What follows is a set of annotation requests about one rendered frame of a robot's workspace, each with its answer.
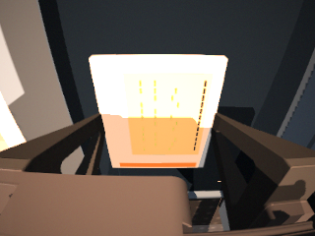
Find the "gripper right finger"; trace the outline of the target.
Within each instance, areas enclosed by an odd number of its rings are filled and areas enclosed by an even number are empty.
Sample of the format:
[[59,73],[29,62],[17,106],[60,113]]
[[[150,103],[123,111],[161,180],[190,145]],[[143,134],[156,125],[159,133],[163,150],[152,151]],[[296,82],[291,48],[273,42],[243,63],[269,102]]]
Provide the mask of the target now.
[[[230,230],[247,229],[270,204],[304,201],[315,192],[315,150],[215,113],[213,147]],[[248,185],[225,137],[255,163]]]

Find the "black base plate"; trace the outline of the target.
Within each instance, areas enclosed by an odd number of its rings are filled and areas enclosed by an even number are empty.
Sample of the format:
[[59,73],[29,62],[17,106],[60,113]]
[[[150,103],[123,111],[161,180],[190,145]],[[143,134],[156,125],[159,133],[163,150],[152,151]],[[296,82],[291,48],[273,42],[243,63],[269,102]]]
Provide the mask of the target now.
[[193,231],[223,231],[219,209],[224,198],[189,199]]

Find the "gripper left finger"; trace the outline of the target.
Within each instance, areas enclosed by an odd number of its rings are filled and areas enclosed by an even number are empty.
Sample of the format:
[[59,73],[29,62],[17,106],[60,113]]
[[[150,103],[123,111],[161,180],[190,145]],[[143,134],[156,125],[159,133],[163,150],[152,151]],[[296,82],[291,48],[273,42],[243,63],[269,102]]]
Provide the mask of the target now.
[[90,137],[75,175],[97,175],[105,138],[100,112],[71,126],[0,151],[0,168],[62,174],[62,161]]

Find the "beige benchtop instrument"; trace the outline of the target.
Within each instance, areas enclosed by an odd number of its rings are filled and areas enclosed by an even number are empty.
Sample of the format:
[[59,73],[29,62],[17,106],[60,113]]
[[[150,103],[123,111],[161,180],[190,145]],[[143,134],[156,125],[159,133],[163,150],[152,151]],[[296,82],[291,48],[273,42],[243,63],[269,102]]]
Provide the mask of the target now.
[[[217,113],[315,150],[315,0],[0,0],[0,151],[99,113],[89,58],[127,54],[225,56]],[[118,168],[102,150],[97,175],[223,198],[212,137],[204,167]]]

